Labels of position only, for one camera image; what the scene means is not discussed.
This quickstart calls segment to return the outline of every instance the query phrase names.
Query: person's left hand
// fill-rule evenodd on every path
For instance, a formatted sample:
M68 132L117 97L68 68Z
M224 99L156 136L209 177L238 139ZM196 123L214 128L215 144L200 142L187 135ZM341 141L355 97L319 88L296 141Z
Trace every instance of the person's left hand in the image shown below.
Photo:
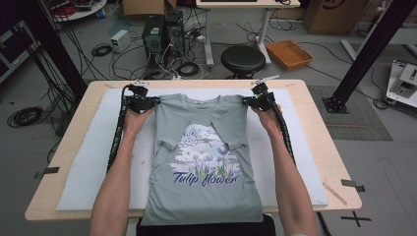
M125 116L125 125L123 131L125 135L136 136L142 129L148 116L151 115L153 109L149 109L146 112L140 114L128 109Z

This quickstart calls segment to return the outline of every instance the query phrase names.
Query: orange basket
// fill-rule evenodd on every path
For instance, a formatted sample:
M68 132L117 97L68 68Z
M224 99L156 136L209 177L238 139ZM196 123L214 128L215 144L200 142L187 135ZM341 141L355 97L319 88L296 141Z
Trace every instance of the orange basket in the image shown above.
M291 39L268 44L267 52L287 71L303 67L313 60L312 55Z

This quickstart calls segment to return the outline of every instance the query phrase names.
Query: white mat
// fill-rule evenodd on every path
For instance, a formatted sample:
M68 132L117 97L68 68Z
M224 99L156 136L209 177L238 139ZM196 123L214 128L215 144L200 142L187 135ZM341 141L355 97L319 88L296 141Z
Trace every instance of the white mat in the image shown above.
M315 206L328 205L322 180L318 174L307 141L298 121L291 97L286 89L270 89L281 105L297 168L306 183ZM247 88L150 89L148 96L184 93L190 98L206 100L218 95L253 95ZM57 210L92 209L95 197L105 177L110 146L120 109L121 89L107 90L91 121L84 142L74 159ZM132 164L130 209L144 209L149 197L150 162L153 151L155 117L152 113L138 135ZM276 207L272 152L267 132L257 114L248 109L247 133L254 178L264 207Z

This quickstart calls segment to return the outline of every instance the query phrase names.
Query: floor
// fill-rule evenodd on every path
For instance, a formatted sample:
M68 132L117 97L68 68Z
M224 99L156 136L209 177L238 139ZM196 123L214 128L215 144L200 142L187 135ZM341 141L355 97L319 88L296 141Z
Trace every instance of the floor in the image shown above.
M281 22L286 28L287 22ZM282 79L301 79L309 86L338 86L350 67L350 64L336 59L337 57L350 61L348 54L339 43L347 38L358 47L362 38L352 33L349 36L330 36L307 34L301 22L292 22L295 30L280 30L269 27L268 36L273 41L292 38L309 51L314 60L311 68L327 73L319 73L311 68L300 68L291 72L283 70L276 63L266 67L256 74L257 78L279 74ZM129 30L131 36L141 35L143 22L127 21L117 7L108 7L107 18L97 19L91 16L71 23L85 55L91 58L90 51L100 43L109 43L109 38L118 30ZM196 27L198 22L191 20L188 29ZM214 26L219 34L214 41L222 43L247 42L246 33L234 24ZM68 36L60 30L62 40L76 66L80 68L79 54ZM209 71L204 66L205 59L200 45L195 48L195 61L201 64L203 71L190 79L222 79L230 74L219 63L219 55L226 48L224 44L215 44L215 65ZM367 95L380 98L381 92L373 81L387 89L387 81L392 60L406 60L417 63L414 57L401 45L389 45L378 58L373 68L373 75L368 73L360 84L360 89ZM136 48L119 58L116 74L122 77L139 76L139 69L146 64L146 55L142 48ZM98 80L113 80L109 73L110 55L96 57L92 62L103 75L94 74ZM83 78L94 80L94 75L87 71ZM49 121L22 128L7 126L7 118L14 112L30 107L41 106L47 109L50 102L43 97L48 85L31 60L26 61L4 83L0 85L0 235L87 235L89 222L87 220L30 222L25 220L25 211L40 182L35 179L36 172L47 167L47 155L60 140L55 135ZM358 185L363 185L366 192L360 193L363 206L355 210L357 217L369 218L372 221L341 219L342 216L353 217L352 211L324 212L323 217L332 235L416 235L417 234L417 126L416 109L399 107L412 113L408 115L394 109L380 110L374 107L379 118L392 136L392 142L365 142L334 140L334 143L351 175ZM277 215L275 218L277 235L283 235ZM319 235L325 235L318 223Z

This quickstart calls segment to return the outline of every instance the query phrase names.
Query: stool seat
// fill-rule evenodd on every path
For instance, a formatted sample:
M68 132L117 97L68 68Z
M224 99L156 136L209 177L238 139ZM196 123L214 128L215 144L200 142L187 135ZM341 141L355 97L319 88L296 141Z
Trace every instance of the stool seat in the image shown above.
M266 64L264 54L253 47L238 45L231 46L223 51L221 54L221 64L233 72L234 78L242 77L246 78L246 75L253 74L261 71Z

